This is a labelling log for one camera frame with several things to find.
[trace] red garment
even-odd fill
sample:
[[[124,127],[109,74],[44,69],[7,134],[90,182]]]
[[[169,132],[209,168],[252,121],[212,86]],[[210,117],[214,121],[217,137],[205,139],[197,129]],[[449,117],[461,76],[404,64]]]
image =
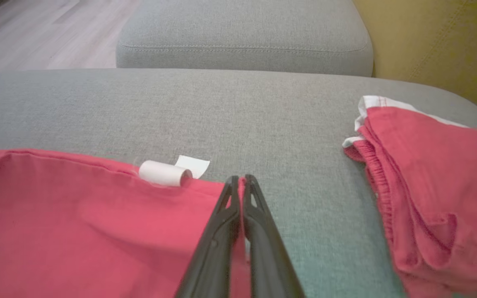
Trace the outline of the red garment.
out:
[[[222,188],[157,188],[124,163],[0,151],[0,297],[172,297]]]
[[[363,100],[361,136],[345,151],[367,164],[405,290],[412,298],[477,292],[477,130],[390,99]]]

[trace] gray fabric upholstery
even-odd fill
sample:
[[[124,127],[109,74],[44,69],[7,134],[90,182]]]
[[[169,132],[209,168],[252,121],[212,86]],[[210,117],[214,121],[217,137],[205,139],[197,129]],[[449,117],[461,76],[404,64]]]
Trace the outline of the gray fabric upholstery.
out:
[[[352,0],[142,0],[117,67],[371,76],[373,49]]]
[[[203,179],[257,176],[309,298],[402,297],[363,166],[347,158],[357,103],[380,94],[477,127],[447,91],[363,77],[230,70],[0,74],[0,149],[127,163],[210,160]]]

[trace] gray sofa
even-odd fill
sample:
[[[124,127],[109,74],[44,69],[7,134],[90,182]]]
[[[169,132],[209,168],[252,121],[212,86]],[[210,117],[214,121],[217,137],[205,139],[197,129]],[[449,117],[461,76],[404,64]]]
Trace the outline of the gray sofa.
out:
[[[183,26],[187,26],[189,14],[201,14],[195,3],[202,5],[204,1],[184,1],[186,17],[178,22],[171,21],[169,15],[170,10],[180,6],[171,7],[174,1],[154,2],[159,2],[155,11],[148,12],[153,19],[144,20],[144,13],[138,11],[127,24],[117,55],[119,67],[146,69],[0,74],[0,149],[34,147],[127,163],[136,159],[173,163],[179,154],[184,154],[211,161],[203,177],[206,180],[224,181],[233,174],[252,173],[263,185],[308,297],[403,297],[364,167],[343,154],[341,143],[354,135],[357,104],[363,95],[387,96],[475,128],[477,107],[434,87],[363,77],[371,74],[371,65],[366,62],[371,52],[371,48],[366,49],[367,37],[349,38],[341,32],[313,41],[312,29],[301,31],[310,36],[299,35],[295,49],[307,47],[308,42],[310,47],[335,49],[330,38],[348,42],[338,45],[338,49],[357,49],[343,55],[327,51],[321,59],[291,50],[204,51],[191,55],[190,51],[128,49],[128,42],[157,48],[173,44],[175,40],[167,39],[176,37],[188,38],[184,40],[186,45],[194,44],[197,34],[200,41],[196,44],[204,47],[211,43],[229,46],[255,41],[259,48],[283,47],[294,36],[270,39],[270,31],[278,30],[272,24],[259,35],[262,38],[253,39],[249,33],[253,31],[248,31],[250,22],[256,24],[254,19],[248,19],[253,12],[242,15],[240,10],[245,8],[234,7],[238,4],[232,2],[222,2],[218,9],[236,8],[233,15],[237,19],[231,23],[242,20],[237,28],[248,34],[240,34],[237,28],[211,32],[197,28],[210,27],[205,18],[191,26],[196,32],[185,32],[187,28]],[[345,15],[360,26],[352,3],[335,2],[349,7],[352,12]],[[311,13],[317,19],[307,22],[320,25],[320,12],[310,8],[299,12],[298,3],[287,4],[297,17]],[[214,17],[215,9],[210,7],[205,17]],[[340,18],[339,22],[329,20],[333,24],[350,26],[335,12],[329,11],[328,16]],[[143,22],[148,22],[148,34],[142,33]],[[177,27],[156,29],[163,22]],[[287,35],[294,27],[281,26]],[[153,35],[152,30],[162,34]],[[222,30],[235,32],[235,40],[226,43],[226,37],[220,35]],[[352,65],[356,60],[362,65]],[[152,67],[238,70],[149,69]]]
[[[117,67],[371,76],[373,47],[351,0],[142,0]]]

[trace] clothing tag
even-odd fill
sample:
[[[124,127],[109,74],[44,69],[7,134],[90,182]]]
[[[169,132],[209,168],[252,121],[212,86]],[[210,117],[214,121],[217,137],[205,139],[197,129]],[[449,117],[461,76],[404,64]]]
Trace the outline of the clothing tag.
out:
[[[164,186],[180,186],[184,178],[192,177],[187,168],[147,160],[140,166],[140,178]]]
[[[199,160],[195,158],[190,158],[185,155],[180,155],[180,157],[178,157],[178,161],[176,161],[175,166],[191,170],[191,172],[193,173],[193,178],[198,179],[205,173],[209,166],[209,163],[210,161],[207,160]]]

